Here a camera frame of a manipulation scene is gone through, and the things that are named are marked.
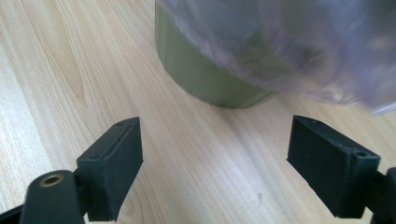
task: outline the green cylindrical container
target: green cylindrical container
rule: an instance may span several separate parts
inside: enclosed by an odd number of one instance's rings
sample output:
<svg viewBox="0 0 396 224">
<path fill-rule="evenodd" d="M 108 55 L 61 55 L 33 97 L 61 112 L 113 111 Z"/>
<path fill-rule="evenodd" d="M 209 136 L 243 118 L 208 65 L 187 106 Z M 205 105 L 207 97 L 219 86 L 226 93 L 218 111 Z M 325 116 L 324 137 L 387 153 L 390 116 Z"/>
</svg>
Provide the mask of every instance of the green cylindrical container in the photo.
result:
<svg viewBox="0 0 396 224">
<path fill-rule="evenodd" d="M 221 107 L 245 108 L 275 94 L 212 63 L 186 39 L 159 5 L 155 7 L 155 33 L 163 67 L 181 88 L 197 98 Z"/>
</svg>

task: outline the plastic bag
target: plastic bag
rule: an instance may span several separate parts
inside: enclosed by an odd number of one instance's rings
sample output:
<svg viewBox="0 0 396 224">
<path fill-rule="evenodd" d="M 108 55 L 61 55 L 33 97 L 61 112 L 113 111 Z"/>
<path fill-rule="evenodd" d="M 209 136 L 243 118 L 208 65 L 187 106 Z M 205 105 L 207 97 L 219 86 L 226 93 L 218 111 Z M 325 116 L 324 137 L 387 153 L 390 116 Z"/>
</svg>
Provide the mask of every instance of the plastic bag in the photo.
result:
<svg viewBox="0 0 396 224">
<path fill-rule="evenodd" d="M 157 0 L 206 57 L 264 89 L 396 107 L 394 0 Z"/>
</svg>

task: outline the metal grommet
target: metal grommet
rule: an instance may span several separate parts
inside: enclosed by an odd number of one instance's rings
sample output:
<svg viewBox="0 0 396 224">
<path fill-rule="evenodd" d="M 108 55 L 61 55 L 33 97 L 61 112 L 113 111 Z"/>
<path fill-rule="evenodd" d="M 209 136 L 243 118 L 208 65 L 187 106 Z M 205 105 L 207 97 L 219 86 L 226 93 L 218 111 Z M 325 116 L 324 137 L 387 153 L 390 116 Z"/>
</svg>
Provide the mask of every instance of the metal grommet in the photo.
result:
<svg viewBox="0 0 396 224">
<path fill-rule="evenodd" d="M 64 180 L 63 175 L 49 175 L 40 181 L 40 187 L 48 188 L 59 184 L 62 180 Z"/>
</svg>

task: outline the transparent plastic bag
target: transparent plastic bag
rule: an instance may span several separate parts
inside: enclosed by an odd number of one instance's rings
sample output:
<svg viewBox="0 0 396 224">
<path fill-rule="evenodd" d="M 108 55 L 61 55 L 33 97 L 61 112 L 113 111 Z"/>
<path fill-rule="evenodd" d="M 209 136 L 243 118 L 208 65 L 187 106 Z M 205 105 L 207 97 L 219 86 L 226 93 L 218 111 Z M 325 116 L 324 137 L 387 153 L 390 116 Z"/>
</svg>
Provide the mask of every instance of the transparent plastic bag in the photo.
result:
<svg viewBox="0 0 396 224">
<path fill-rule="evenodd" d="M 396 107 L 394 0 L 157 0 L 246 82 L 374 113 Z"/>
</svg>

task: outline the wooden table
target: wooden table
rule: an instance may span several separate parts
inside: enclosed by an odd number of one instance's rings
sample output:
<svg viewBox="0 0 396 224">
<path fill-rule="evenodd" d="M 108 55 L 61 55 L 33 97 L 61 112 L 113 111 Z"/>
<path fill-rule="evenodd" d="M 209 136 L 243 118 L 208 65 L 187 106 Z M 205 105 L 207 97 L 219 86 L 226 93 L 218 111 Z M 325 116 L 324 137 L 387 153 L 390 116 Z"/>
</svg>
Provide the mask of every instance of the wooden table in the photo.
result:
<svg viewBox="0 0 396 224">
<path fill-rule="evenodd" d="M 158 60 L 154 1 L 2 1 L 0 212 L 113 123 L 140 117 L 145 162 L 118 223 L 369 223 L 333 218 L 286 162 L 292 116 L 322 120 L 396 164 L 396 113 L 280 94 L 228 110 Z"/>
</svg>

